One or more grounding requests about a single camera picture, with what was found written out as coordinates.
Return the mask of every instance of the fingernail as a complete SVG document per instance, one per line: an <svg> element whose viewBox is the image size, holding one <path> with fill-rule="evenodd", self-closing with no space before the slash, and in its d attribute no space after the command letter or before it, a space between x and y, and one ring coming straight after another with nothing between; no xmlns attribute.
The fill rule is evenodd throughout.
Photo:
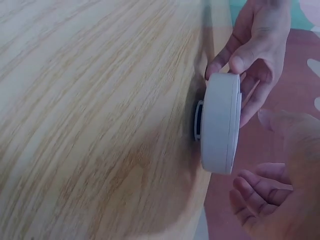
<svg viewBox="0 0 320 240"><path fill-rule="evenodd" d="M260 109L258 111L258 119L262 126L264 126L267 129L270 127L270 114L271 111L266 109Z"/></svg>
<svg viewBox="0 0 320 240"><path fill-rule="evenodd" d="M239 56L234 56L232 58L233 70L237 74L241 74L244 71L244 61Z"/></svg>

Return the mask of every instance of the finger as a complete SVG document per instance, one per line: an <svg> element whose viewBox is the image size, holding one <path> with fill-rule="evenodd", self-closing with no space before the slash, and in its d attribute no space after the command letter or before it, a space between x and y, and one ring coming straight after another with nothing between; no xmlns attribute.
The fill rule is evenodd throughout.
<svg viewBox="0 0 320 240"><path fill-rule="evenodd" d="M241 110L240 127L242 128L249 120L256 114L256 112L263 106L269 93L272 90L272 85L267 82L259 82L254 89L252 95L247 101L246 105Z"/></svg>
<svg viewBox="0 0 320 240"><path fill-rule="evenodd" d="M292 184L284 163L262 163L256 167L255 172L266 179L273 179L282 184Z"/></svg>
<svg viewBox="0 0 320 240"><path fill-rule="evenodd" d="M206 67L206 80L209 80L212 74L218 73L229 62L232 52L230 52L228 45L230 45L230 43L227 43L227 45L217 54L217 56L215 56L213 61Z"/></svg>
<svg viewBox="0 0 320 240"><path fill-rule="evenodd" d="M290 130L302 122L307 122L307 125L312 125L318 120L308 114L297 114L281 111L274 113L270 110L261 109L258 112L258 118L263 127L273 131L282 137L286 137Z"/></svg>
<svg viewBox="0 0 320 240"><path fill-rule="evenodd" d="M233 189L230 191L229 199L232 212L240 221L241 226L247 231L247 233L252 233L253 229L259 223L258 219L247 208L244 199L237 190Z"/></svg>
<svg viewBox="0 0 320 240"><path fill-rule="evenodd" d="M243 106L245 106L248 103L250 96L253 94L253 91L257 87L259 82L260 81L257 78L254 78L251 75L247 75L243 79L243 81L241 82L241 85L240 85Z"/></svg>
<svg viewBox="0 0 320 240"><path fill-rule="evenodd" d="M243 177L236 177L233 187L241 193L248 208L257 216L265 217L276 210L277 206L267 203Z"/></svg>
<svg viewBox="0 0 320 240"><path fill-rule="evenodd" d="M239 176L244 178L252 188L268 203L271 205L280 206L287 197L292 193L289 189L279 189L272 186L270 183L262 180L257 175L250 171L243 170Z"/></svg>
<svg viewBox="0 0 320 240"><path fill-rule="evenodd" d="M266 37L251 38L230 57L229 66L233 73L242 74L259 58L267 48Z"/></svg>

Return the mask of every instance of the white round device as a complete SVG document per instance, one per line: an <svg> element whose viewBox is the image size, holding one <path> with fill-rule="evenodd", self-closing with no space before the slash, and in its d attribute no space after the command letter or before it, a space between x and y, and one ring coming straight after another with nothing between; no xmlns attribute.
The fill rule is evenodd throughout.
<svg viewBox="0 0 320 240"><path fill-rule="evenodd" d="M194 121L194 137L201 143L202 166L206 171L231 174L238 144L241 101L239 75L211 75Z"/></svg>

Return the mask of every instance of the light wood table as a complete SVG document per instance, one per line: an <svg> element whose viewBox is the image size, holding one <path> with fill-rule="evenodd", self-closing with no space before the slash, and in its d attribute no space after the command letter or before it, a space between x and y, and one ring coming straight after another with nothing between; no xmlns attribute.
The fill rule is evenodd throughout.
<svg viewBox="0 0 320 240"><path fill-rule="evenodd" d="M192 239L230 30L227 0L0 0L0 239Z"/></svg>

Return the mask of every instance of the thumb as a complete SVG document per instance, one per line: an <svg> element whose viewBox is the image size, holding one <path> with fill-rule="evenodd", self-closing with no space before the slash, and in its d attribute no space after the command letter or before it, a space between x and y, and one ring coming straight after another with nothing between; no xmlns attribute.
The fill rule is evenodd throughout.
<svg viewBox="0 0 320 240"><path fill-rule="evenodd" d="M234 74L242 74L261 57L266 48L264 38L251 38L246 44L240 46L231 56L229 66Z"/></svg>
<svg viewBox="0 0 320 240"><path fill-rule="evenodd" d="M284 138L301 124L306 126L312 126L314 123L316 123L316 125L319 124L319 121L316 118L308 114L289 113L286 111L275 113L266 109L261 109L258 112L258 118L264 128L273 131Z"/></svg>

